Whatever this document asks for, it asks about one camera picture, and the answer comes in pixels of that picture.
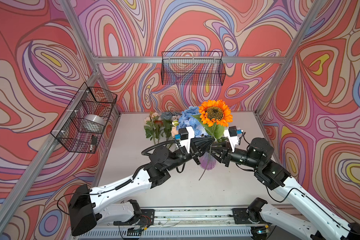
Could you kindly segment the purple ribbed glass vase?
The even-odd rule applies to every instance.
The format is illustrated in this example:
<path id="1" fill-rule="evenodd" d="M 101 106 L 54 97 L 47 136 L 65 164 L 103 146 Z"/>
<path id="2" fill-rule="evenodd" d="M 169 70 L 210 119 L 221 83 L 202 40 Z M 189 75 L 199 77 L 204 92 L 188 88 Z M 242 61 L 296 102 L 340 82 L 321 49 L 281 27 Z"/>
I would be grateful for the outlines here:
<path id="1" fill-rule="evenodd" d="M 209 153 L 205 153 L 202 157 L 199 158 L 200 167 L 204 170 L 212 170 L 217 163 L 217 160 Z"/>

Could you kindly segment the cream peach rose bunch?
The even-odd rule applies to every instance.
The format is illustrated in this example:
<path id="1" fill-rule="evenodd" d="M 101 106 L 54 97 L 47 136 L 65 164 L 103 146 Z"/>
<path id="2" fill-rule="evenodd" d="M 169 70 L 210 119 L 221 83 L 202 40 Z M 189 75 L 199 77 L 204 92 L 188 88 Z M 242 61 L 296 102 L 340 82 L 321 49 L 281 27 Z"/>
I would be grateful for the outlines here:
<path id="1" fill-rule="evenodd" d="M 173 139 L 178 134 L 180 112 L 150 112 L 145 118 L 145 135 L 154 144 Z"/>

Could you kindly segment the orange flower green leaves stem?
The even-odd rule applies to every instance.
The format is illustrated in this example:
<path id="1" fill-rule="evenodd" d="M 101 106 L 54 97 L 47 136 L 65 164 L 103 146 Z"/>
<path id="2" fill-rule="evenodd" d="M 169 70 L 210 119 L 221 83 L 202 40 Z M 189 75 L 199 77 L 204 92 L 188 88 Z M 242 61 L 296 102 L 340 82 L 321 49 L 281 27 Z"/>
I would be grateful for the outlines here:
<path id="1" fill-rule="evenodd" d="M 199 115 L 194 116 L 208 133 L 208 136 L 215 138 L 215 142 L 220 140 L 224 135 L 224 130 L 229 127 L 233 121 L 233 116 L 228 105 L 223 100 L 208 100 L 199 106 Z"/>

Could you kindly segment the blue hydrangea flower stem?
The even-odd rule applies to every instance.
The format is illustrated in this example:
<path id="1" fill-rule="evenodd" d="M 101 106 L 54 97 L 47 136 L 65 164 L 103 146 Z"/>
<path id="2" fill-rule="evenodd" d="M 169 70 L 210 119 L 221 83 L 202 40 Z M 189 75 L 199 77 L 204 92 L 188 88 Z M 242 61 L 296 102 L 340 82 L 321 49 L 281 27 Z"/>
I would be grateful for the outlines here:
<path id="1" fill-rule="evenodd" d="M 189 107 L 188 109 L 182 111 L 178 119 L 176 131 L 181 128 L 192 127 L 196 138 L 208 136 L 208 133 L 202 124 L 194 118 L 194 116 L 199 114 L 199 107 Z"/>

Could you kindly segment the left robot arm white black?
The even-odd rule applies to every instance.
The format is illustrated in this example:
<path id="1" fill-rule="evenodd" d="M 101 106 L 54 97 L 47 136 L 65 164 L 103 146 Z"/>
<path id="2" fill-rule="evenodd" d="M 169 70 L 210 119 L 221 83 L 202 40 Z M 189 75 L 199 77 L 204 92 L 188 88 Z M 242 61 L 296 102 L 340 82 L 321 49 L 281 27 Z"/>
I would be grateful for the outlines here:
<path id="1" fill-rule="evenodd" d="M 211 149 L 213 137 L 171 140 L 151 146 L 141 152 L 150 162 L 138 167 L 133 175 L 103 187 L 89 188 L 84 184 L 72 193 L 68 203 L 68 215 L 72 236 L 92 230 L 102 213 L 111 204 L 135 193 L 162 185 L 171 176 L 170 171 L 190 160 L 199 162 L 199 157 Z"/>

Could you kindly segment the silver tape roll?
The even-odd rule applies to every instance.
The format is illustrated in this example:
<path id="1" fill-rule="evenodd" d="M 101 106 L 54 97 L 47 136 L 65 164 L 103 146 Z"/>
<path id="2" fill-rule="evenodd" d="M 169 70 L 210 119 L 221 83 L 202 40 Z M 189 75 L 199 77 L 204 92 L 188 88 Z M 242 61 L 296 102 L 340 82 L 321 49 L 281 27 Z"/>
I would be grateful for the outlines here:
<path id="1" fill-rule="evenodd" d="M 101 134 L 106 125 L 105 120 L 94 114 L 88 114 L 81 119 L 81 131 L 85 133 Z"/>

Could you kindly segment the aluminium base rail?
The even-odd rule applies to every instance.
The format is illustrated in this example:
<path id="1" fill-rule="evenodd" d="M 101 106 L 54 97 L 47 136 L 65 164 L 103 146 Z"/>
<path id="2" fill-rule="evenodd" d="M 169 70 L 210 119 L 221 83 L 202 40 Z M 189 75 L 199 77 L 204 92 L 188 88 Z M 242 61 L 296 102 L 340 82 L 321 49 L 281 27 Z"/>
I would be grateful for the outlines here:
<path id="1" fill-rule="evenodd" d="M 153 224 L 140 234 L 128 234 L 128 226 L 99 224 L 78 240 L 186 240 L 250 239 L 262 224 L 236 224 L 233 207 L 154 208 Z"/>

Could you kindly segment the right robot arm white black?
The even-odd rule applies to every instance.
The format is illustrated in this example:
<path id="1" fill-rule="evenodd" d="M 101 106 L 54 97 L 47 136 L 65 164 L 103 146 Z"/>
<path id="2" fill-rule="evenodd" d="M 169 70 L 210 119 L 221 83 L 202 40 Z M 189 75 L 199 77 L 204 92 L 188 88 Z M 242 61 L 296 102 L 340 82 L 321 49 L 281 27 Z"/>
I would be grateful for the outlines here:
<path id="1" fill-rule="evenodd" d="M 272 161 L 274 148 L 266 139 L 254 138 L 246 150 L 237 148 L 238 142 L 238 138 L 233 138 L 227 143 L 213 143 L 208 150 L 225 166 L 230 163 L 246 166 L 268 192 L 277 193 L 306 218 L 300 220 L 257 198 L 252 202 L 254 210 L 247 209 L 252 220 L 261 218 L 302 240 L 360 240 L 360 224 L 337 216 L 309 194 L 284 167 Z"/>

